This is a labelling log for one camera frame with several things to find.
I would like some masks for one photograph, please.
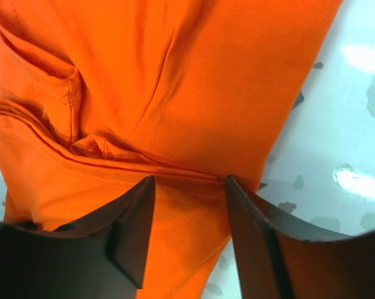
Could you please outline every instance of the white surface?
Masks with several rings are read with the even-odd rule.
[[[267,163],[259,194],[345,234],[375,228],[375,0],[346,0]],[[0,173],[0,220],[6,186]],[[240,299],[232,244],[203,299]]]

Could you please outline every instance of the orange garment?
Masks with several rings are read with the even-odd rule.
[[[138,299],[197,299],[340,0],[0,0],[6,220],[56,227],[155,174]]]

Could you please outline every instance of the seam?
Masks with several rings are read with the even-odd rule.
[[[148,110],[149,110],[149,107],[150,107],[151,103],[153,102],[154,96],[156,95],[156,92],[157,92],[157,89],[158,89],[158,85],[159,85],[160,80],[161,80],[161,75],[163,74],[165,61],[166,61],[166,59],[167,59],[167,56],[169,55],[169,50],[170,50],[170,48],[171,48],[171,44],[172,44],[172,42],[173,42],[173,40],[174,40],[174,35],[175,35],[175,29],[174,29],[174,32],[173,32],[173,36],[172,36],[172,38],[170,38],[170,40],[169,40],[169,44],[168,44],[168,47],[167,47],[167,51],[166,51],[166,53],[165,53],[165,55],[164,55],[164,58],[163,58],[163,62],[161,63],[161,70],[160,70],[160,72],[159,72],[159,74],[158,74],[158,79],[157,79],[157,83],[156,83],[156,88],[155,88],[154,91],[153,91],[153,94],[152,94],[152,96],[151,96],[151,99],[150,99],[149,103],[147,104],[147,106],[146,106],[146,108],[145,108],[145,111],[144,111],[143,114],[142,114],[142,117],[139,119],[138,124],[135,126],[135,129],[131,132],[131,134],[130,134],[127,138],[125,138],[125,141],[123,142],[122,145],[125,145],[125,144],[131,139],[131,137],[134,135],[134,133],[137,131],[137,129],[139,128],[140,124],[141,124],[142,121],[143,121],[143,118],[144,118],[145,115],[147,114],[147,112],[148,112]]]
[[[13,134],[10,132],[10,130],[8,130],[8,129],[0,128],[0,131],[1,131],[3,134],[5,134],[5,135],[7,135],[8,137],[10,137],[10,138],[13,138],[13,139],[15,139],[15,140],[19,140],[19,141],[21,141],[21,142],[25,142],[25,143],[27,143],[27,144],[29,144],[29,145],[31,146],[31,142],[29,142],[29,141],[27,141],[27,140],[23,140],[22,138],[13,135]],[[46,154],[46,153],[45,153],[45,150],[42,149],[42,145],[39,145],[39,146],[37,146],[36,148],[39,148],[39,150],[40,150],[42,153]],[[122,183],[122,184],[128,184],[128,185],[135,185],[135,184],[133,184],[133,183],[129,183],[129,182],[125,182],[125,181],[119,181],[119,180],[115,180],[115,179],[104,179],[104,178],[99,178],[99,177],[97,177],[97,176],[90,176],[90,175],[87,175],[87,174],[79,173],[79,172],[77,172],[77,171],[72,171],[71,169],[67,169],[67,168],[65,168],[65,167],[62,167],[62,166],[58,165],[58,164],[53,160],[53,158],[50,157],[49,155],[46,155],[46,156],[48,157],[48,160],[47,160],[47,161],[50,161],[50,163],[51,163],[53,166],[55,166],[55,167],[56,167],[57,169],[59,169],[61,172],[72,174],[73,177],[74,177],[75,179],[78,179],[79,181],[88,181],[88,182],[90,182],[90,183],[94,183],[94,184],[96,184],[96,185],[103,185],[103,183],[99,183],[99,182],[91,181],[91,180],[89,180],[89,179],[99,180],[99,181],[106,182],[106,184],[105,184],[106,186],[113,186],[113,187],[117,187],[120,183]],[[170,187],[160,187],[160,188],[161,188],[161,189],[169,189],[169,190],[177,191],[177,192],[182,192],[182,193],[190,194],[190,195],[193,195],[193,196],[200,196],[200,197],[204,197],[204,198],[216,199],[216,200],[218,200],[218,201],[223,201],[223,200],[224,200],[224,198],[222,198],[222,197],[213,197],[213,196],[207,196],[207,195],[202,195],[202,194],[195,194],[195,193],[191,193],[191,192],[180,191],[180,190],[173,189],[173,188],[170,188]],[[187,202],[187,201],[185,201],[185,200],[183,200],[183,199],[178,199],[178,198],[175,198],[175,197],[169,197],[169,196],[166,196],[166,195],[164,195],[163,193],[160,193],[160,192],[158,192],[158,195],[159,195],[159,196],[163,196],[163,197],[168,198],[168,199],[174,199],[174,200],[177,200],[177,201],[180,201],[180,202]]]

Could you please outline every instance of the glossy surface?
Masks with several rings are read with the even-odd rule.
[[[259,194],[345,234],[375,228],[375,0],[345,0],[277,144]],[[6,193],[0,173],[0,219]],[[203,299],[239,299],[232,244]]]

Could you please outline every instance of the black object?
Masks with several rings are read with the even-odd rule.
[[[0,222],[0,299],[133,299],[142,287],[154,177],[55,232]]]
[[[243,299],[375,299],[375,231],[350,237],[311,225],[234,177],[226,192]],[[0,299],[134,299],[154,194],[146,178],[55,232],[0,222]]]
[[[357,237],[302,221],[228,177],[243,299],[375,299],[375,231]]]

